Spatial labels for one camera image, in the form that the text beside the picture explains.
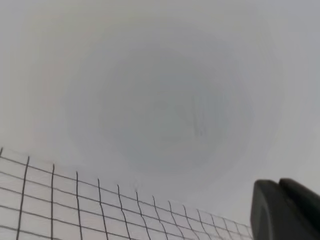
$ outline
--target wire mesh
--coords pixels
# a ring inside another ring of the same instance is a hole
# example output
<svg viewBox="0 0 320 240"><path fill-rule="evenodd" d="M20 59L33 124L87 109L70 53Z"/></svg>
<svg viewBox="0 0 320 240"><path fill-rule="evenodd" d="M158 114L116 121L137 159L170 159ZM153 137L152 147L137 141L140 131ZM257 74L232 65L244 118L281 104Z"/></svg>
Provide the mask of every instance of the wire mesh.
<svg viewBox="0 0 320 240"><path fill-rule="evenodd" d="M147 202L0 150L0 239L251 240L251 228L176 202Z"/></svg>

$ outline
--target white surface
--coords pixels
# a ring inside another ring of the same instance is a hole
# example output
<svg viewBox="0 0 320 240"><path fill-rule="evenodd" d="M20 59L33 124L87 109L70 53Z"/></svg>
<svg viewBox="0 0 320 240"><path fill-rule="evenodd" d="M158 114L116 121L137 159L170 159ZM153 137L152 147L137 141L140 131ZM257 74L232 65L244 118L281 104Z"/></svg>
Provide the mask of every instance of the white surface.
<svg viewBox="0 0 320 240"><path fill-rule="evenodd" d="M2 1L0 142L248 223L257 178L320 192L319 5Z"/></svg>

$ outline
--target black wire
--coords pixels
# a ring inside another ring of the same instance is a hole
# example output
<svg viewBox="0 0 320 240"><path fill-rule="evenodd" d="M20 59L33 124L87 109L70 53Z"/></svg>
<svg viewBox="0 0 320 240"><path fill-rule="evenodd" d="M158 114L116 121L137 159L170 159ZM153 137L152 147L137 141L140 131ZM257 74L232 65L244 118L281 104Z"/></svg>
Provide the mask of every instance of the black wire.
<svg viewBox="0 0 320 240"><path fill-rule="evenodd" d="M138 192L137 192L137 191L135 192L135 195L136 195L136 202L138 203L138 207L139 207L139 211L140 211L140 216L141 216L141 218L143 219L143 222L144 222L144 225L145 225L146 233L148 234L149 240L151 240L150 235L149 235L149 231L148 231L148 226L147 226L146 220L145 220L144 216L142 215L142 211L141 211L141 208L140 208L139 198L138 198Z"/></svg>
<svg viewBox="0 0 320 240"><path fill-rule="evenodd" d="M225 225L225 229L229 234L229 237L233 240L234 238L232 237L231 233L228 231L228 226L227 226L226 220L223 219L223 222L224 222L224 225Z"/></svg>
<svg viewBox="0 0 320 240"><path fill-rule="evenodd" d="M172 216L172 218L173 218L174 224L175 224L176 227L179 229L179 231L180 231L180 233L181 233L181 235L182 235L182 238L185 239L185 236L184 236L183 232L181 231L180 227L177 225L176 219L175 219L174 214L173 214L173 212L172 212L171 203L170 203L170 201L168 201L168 202L169 202L170 212L171 212L171 216Z"/></svg>
<svg viewBox="0 0 320 240"><path fill-rule="evenodd" d="M5 173L5 172L2 172L2 171L0 171L0 173L1 173L1 174L4 174L4 175L7 175L7 176L10 176L10 177L13 177L13 178L16 178L16 179L20 179L20 180L22 180L22 181L24 180L22 177L14 176L14 175L9 174L9 173ZM40 185L40 186L43 186L43 187L50 188L50 186L48 186L48 185L45 185L45 184L42 184L42 183L39 183L39 182L35 182L35 181L32 181L32 180L28 180L28 179L27 179L26 182L30 182L30 183L34 183L34 184L37 184L37 185ZM74 194L74 193L71 193L71 192L67 192L67 191L63 191L63 190L60 190L60 189L55 188L55 187L53 187L53 189L56 190L56 191L60 191L60 192L62 192L62 193L65 193L65 194L69 194L69 195L75 196L75 197L77 196L77 194ZM26 196L27 196L27 197L30 197L30 198L34 198L34 199L40 200L40 201L46 201L46 202L48 202L48 203L51 203L50 201L47 201L47 200L45 200L45 199L37 198L37 197L34 197L34 196L30 196L30 195L26 195ZM78 197L99 203L98 200L91 199L91 198L89 198L89 197L85 197L85 196L81 196L81 195L78 195ZM104 204L104 205L108 205L108 206L111 206L111 207L114 207L114 208L119 208L119 209L121 209L121 207L116 206L116 205L112 205L112 204L105 203L105 202L101 202L101 203ZM70 206L61 204L61 203L59 203L59 202L54 202L54 204L60 205L60 206L62 206L62 207L70 208L70 209L75 209L76 211L78 210L77 208L73 208L73 207L70 207ZM131 213L134 213L134 214L139 214L138 212L135 212L135 211L132 211L132 210L129 210L129 209L125 209L125 208L122 208L122 209L123 209L124 211L128 211L128 212L131 212ZM94 215L98 215L98 216L102 216L102 215L97 214L97 213L95 213L95 212L85 211L85 210L82 210L82 209L80 209L80 211L81 211L81 212L90 213L90 214L94 214ZM172 218L173 218L173 220L174 220L174 222L175 222L175 218L174 218L173 214L177 215L175 212L172 212L172 210L171 210L171 216L172 216ZM155 218L155 217L152 217L152 216L148 216L148 215L144 215L144 214L142 214L142 216L148 217L148 218L151 218L151 219L158 220L158 218ZM109 219L114 219L114 220L117 220L117 221L120 221L120 222L124 222L124 223L125 223L125 221L123 221L123 220L121 220L121 219L112 218L112 217L109 217L109 216L105 216L105 217L106 217L106 218L109 218ZM179 229L179 231L181 232L182 238L184 238L184 236L183 236L183 233L182 233L182 231L181 231L180 228L188 229L188 230L189 230L188 227L178 225L176 222L175 222L175 224L173 224L173 223L171 223L171 222L169 222L169 221L165 221L165 220L162 220L162 222L176 226L176 227ZM129 223L129 224L132 224L132 225L139 226L139 227L144 227L144 226L141 226L141 225L138 225L138 224L135 224L135 223L131 223L131 222L128 222L128 223ZM215 224L212 225L212 224L209 224L209 223L206 223L206 222L204 222L204 224L207 224L207 225L209 225L209 226L215 227L216 231L217 231L217 228L222 229L222 230L226 230L225 228L222 228L222 227L219 227L219 226L217 227ZM153 231L160 232L160 233L164 233L164 232L159 231L159 230L157 230L157 229L152 229L152 228L149 228L149 229L150 229L150 230L153 230ZM194 230L194 231L197 232L197 233L205 233L205 232L198 231L198 230ZM181 236L179 236L179 235L175 235L175 234L172 234L172 233L168 233L168 234L169 234L169 235L172 235L172 236L181 237Z"/></svg>
<svg viewBox="0 0 320 240"><path fill-rule="evenodd" d="M203 225L203 223L202 223L201 215L200 215L200 212L199 212L198 209L197 209L197 212L198 212L198 214L199 214L200 223L201 223L201 226L202 226L204 232L208 235L209 239L212 240L212 239L211 239L211 236L207 233L207 231L206 231L206 229L205 229L205 227L204 227L204 225Z"/></svg>
<svg viewBox="0 0 320 240"><path fill-rule="evenodd" d="M104 225L104 230L105 230L105 237L106 237L106 240L109 240L108 232L107 232L107 226L106 226L105 213L104 213L104 209L103 209L102 204L101 204L101 192L100 192L100 180L99 180L99 178L98 178L98 186L99 186L99 201L100 201L100 208L101 208L101 212L102 212L103 225Z"/></svg>
<svg viewBox="0 0 320 240"><path fill-rule="evenodd" d="M19 209L15 209L15 208L8 207L8 206L0 205L0 208L19 212ZM36 217L43 218L43 219L47 219L47 220L50 220L50 219L51 219L50 217L42 216L42 215L39 215L39 214L36 214L36 213L33 213L33 212L28 212L28 211L24 211L24 210L23 210L22 212L23 212L24 214L36 216ZM63 221L63 220L55 219L55 218L54 218L53 220L54 220L54 221L57 221L57 222L60 222L60 223L62 223L62 224L68 224L68 225L72 225L72 226L75 226L75 227L78 227L78 228L80 227L78 224L75 224L75 223L72 223L72 222L67 222L67 221ZM99 230L99 229L95 229L95 228L92 228L92 227L88 227L88 226L81 226L81 228L83 228L83 229L88 229L88 230L93 230L93 231L100 232L100 233L105 233L105 231L102 231L102 230ZM125 239L129 239L127 236L119 235L119 234L112 233L112 232L108 232L108 234L113 235L113 236L118 236L118 237L121 237L121 238L125 238Z"/></svg>
<svg viewBox="0 0 320 240"><path fill-rule="evenodd" d="M3 156L0 156L0 158L1 158L1 159L8 160L8 161L13 162L13 163L16 163L16 164L19 164L19 165L22 165L22 166L26 166L24 163L21 163L21 162L19 162L19 161L12 160L12 159L10 159L10 158L6 158L6 157L3 157ZM35 166L28 166L28 167L31 168L31 169L35 169L35 170L42 171L42 172L44 172L44 173L51 174L50 171L46 171L46 170L44 170L44 169L41 169L41 168L38 168L38 167L35 167ZM72 181L75 181L75 182L77 181L77 179L74 179L74 178L72 178L72 177L63 176L63 175L56 174L56 173L55 173L54 175L57 176L57 177L64 178L64 179L68 179L68 180L72 180ZM96 186L96 185L94 185L94 184L92 184L92 183L89 183L89 182L85 182L85 181L81 181L81 180L78 180L78 182L79 182L79 183L82 183L82 184L86 184L86 185L92 186L92 187L95 187L95 188L99 188L98 186ZM103 188L103 187L101 187L100 189L103 190L103 191L106 191L106 192L115 194L115 195L119 195L117 192L114 192L114 191L105 189L105 188ZM132 197L129 197L129 196L126 196L126 195L123 195L123 194L120 194L120 196L123 197L123 198L126 198L126 199L130 199L130 200L136 201L136 199L134 199L134 198L132 198ZM141 201L141 200L139 200L139 202L142 203L142 204L148 205L148 206L150 206L150 207L153 207L153 208L155 207L155 205L150 204L150 203L148 203L148 202L144 202L144 201ZM170 213L170 211L169 211L168 209L165 209L165 208L162 208L162 207L159 207L159 206L156 206L156 208ZM178 213L178 212L173 212L173 213L174 213L175 215L178 215L178 216L183 217L183 218L186 217L185 215L182 215L182 214L180 214L180 213ZM228 220L228 221L232 221L232 222L236 223L236 224L239 225L239 226L244 226L244 227L248 228L248 226L245 225L245 224L242 224L242 223L239 223L239 222L236 222L236 221L227 219L227 218L225 218L225 217L220 217L220 216L217 216L217 215L213 215L213 214L208 213L208 212L207 212L207 214L210 214L210 215L212 215L212 216L214 216L214 217L216 217L216 218L220 218L220 219L225 219L225 220ZM187 218L200 223L200 221L197 220L197 219L195 219L195 218L192 218L192 217L189 217L189 216L187 216ZM207 225L210 225L210 226L213 226L212 224L207 223L207 222L203 222L203 223L204 223L204 224L207 224Z"/></svg>
<svg viewBox="0 0 320 240"><path fill-rule="evenodd" d="M18 222L18 229L16 231L16 240L19 240L19 234L20 234L20 228L21 228L22 207L24 205L24 196L25 196L26 179L27 179L27 171L28 171L29 161L30 161L30 157L28 156L28 160L26 162L26 166L25 166L25 170L24 170L21 204L20 204L20 212L19 212L19 222Z"/></svg>
<svg viewBox="0 0 320 240"><path fill-rule="evenodd" d="M239 235L240 235L240 238L243 240L243 237L241 236L241 233L240 233L240 231L239 231L238 225L236 224L236 222L234 222L234 224L235 224L235 227L236 227L237 232L238 232Z"/></svg>
<svg viewBox="0 0 320 240"><path fill-rule="evenodd" d="M214 225L214 228L215 228L216 233L218 234L219 238L223 239L223 238L220 236L220 233L218 232L218 229L217 229L217 227L216 227L216 225L215 225L214 217L213 217L211 214L210 214L210 216L211 216L211 218L212 218L212 222L213 222L213 225Z"/></svg>
<svg viewBox="0 0 320 240"><path fill-rule="evenodd" d="M187 216L187 210L186 210L185 205L182 205L182 206L183 206L183 208L184 208L186 221L188 222L191 231L194 233L194 235L196 235L196 238L197 238L198 240L200 240L199 236L196 234L196 232L194 231L194 229L192 228L192 226L191 226L191 224L190 224L190 222L189 222L189 219L188 219L188 216Z"/></svg>
<svg viewBox="0 0 320 240"><path fill-rule="evenodd" d="M119 196L119 201L120 201L120 206L121 206L121 212L122 212L122 214L123 214L126 231L127 231L127 233L128 233L129 239L131 239L130 233L129 233L129 228L128 228L128 223L127 223L127 219L126 219L126 215L125 215L124 209L123 209L123 207L122 207L122 202L121 202L121 197L120 197L120 188L119 188L119 185L117 185L117 186L118 186L118 196Z"/></svg>
<svg viewBox="0 0 320 240"><path fill-rule="evenodd" d="M245 228L246 228L246 231L248 232L249 236L252 238L252 232L250 231L250 228L248 226L245 226Z"/></svg>
<svg viewBox="0 0 320 240"><path fill-rule="evenodd" d="M158 216L159 223L160 223L160 224L162 225L162 227L163 227L163 231L164 231L164 233L165 233L166 240L168 240L168 235L167 235L165 226L164 226L164 224L161 222L160 217L159 217L159 214L158 214L158 211L157 211L157 208L156 208L156 200L155 200L155 197L152 196L152 198L153 198L154 209L155 209L156 215Z"/></svg>
<svg viewBox="0 0 320 240"><path fill-rule="evenodd" d="M54 174L55 165L53 164L51 176L51 240L54 239Z"/></svg>
<svg viewBox="0 0 320 240"><path fill-rule="evenodd" d="M79 206L79 195L78 195L78 171L76 172L76 201L77 201L77 206L78 206L78 217L79 217L79 229L80 229L80 239L83 240L82 237L82 227L81 227L81 218L80 218L80 206Z"/></svg>
<svg viewBox="0 0 320 240"><path fill-rule="evenodd" d="M19 195L21 194L20 192L17 192L17 191L11 190L11 189L7 189L7 188L3 188L3 187L1 187L1 186L0 186L0 189L5 190L5 191L8 191L8 192L15 193L15 194L19 194ZM36 200L43 201L43 202L46 202L46 203L50 203L50 202L51 202L51 201L49 201L49 200L41 199L41 198L38 198L38 197L35 197L35 196L30 196L30 195L27 195L27 194L25 194L25 196L28 197L28 198L36 199ZM61 204L61 203L59 203L59 202L53 202L53 204L62 206L62 207L64 207L64 208L73 209L73 210L76 210L76 211L78 210L78 208L76 208L76 207L67 206L67 205ZM80 209L80 211L81 211L81 212L84 212L84 213L93 214L93 215L102 217L102 214L99 214L99 213L96 213L96 212L91 212L91 211L82 210L82 209ZM105 217L105 218L108 218L108 219L112 219L112 220L116 220L116 221L125 223L124 220L118 219L118 218L115 218L115 217L112 217L112 216L107 216L107 215L106 215L106 216L104 216L104 217ZM63 222L63 223L80 227L79 225L74 224L74 223L71 223L71 222ZM127 223L128 223L128 224L131 224L131 225L134 225L134 226L137 226L137 227L142 227L142 228L144 228L144 226L139 225L139 224L137 224L137 223L128 222L128 221L127 221ZM150 230L153 230L153 231L155 231L155 232L158 232L158 233L164 233L163 231L160 231L160 230L155 229L155 228L149 227L149 229L150 229ZM176 234L173 234L173 233L168 233L168 234L169 234L169 235L172 235L172 236L175 236L175 237L181 238L181 236L176 235ZM121 236L121 235L119 235L119 237L129 239L127 236ZM192 238L188 238L188 237L183 238L183 239L193 240Z"/></svg>
<svg viewBox="0 0 320 240"><path fill-rule="evenodd" d="M18 231L18 229L15 229L15 228L9 227L9 226L4 226L4 225L0 225L0 228L1 228L1 229L8 229L8 230L11 230L11 231ZM20 232L21 232L21 233L24 233L24 234L29 234L29 235L37 236L37 237L40 237L40 238L50 239L49 236L45 236L45 235L42 235L42 234L30 232L30 231L20 230Z"/></svg>

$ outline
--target white ceiling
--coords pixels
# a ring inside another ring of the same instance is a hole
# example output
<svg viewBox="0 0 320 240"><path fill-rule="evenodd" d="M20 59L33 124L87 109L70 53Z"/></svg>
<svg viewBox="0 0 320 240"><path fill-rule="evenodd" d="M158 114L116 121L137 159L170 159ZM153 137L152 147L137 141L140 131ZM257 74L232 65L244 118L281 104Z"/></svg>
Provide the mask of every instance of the white ceiling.
<svg viewBox="0 0 320 240"><path fill-rule="evenodd" d="M249 222L320 192L318 1L0 3L0 143Z"/></svg>

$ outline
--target black plastic object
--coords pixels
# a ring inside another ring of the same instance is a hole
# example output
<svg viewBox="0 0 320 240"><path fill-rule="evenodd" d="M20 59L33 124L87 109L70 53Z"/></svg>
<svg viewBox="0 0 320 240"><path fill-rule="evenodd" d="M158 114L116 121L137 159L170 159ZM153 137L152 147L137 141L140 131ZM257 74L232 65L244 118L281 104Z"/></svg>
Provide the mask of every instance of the black plastic object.
<svg viewBox="0 0 320 240"><path fill-rule="evenodd" d="M320 196L292 179L257 180L250 220L254 240L320 240Z"/></svg>

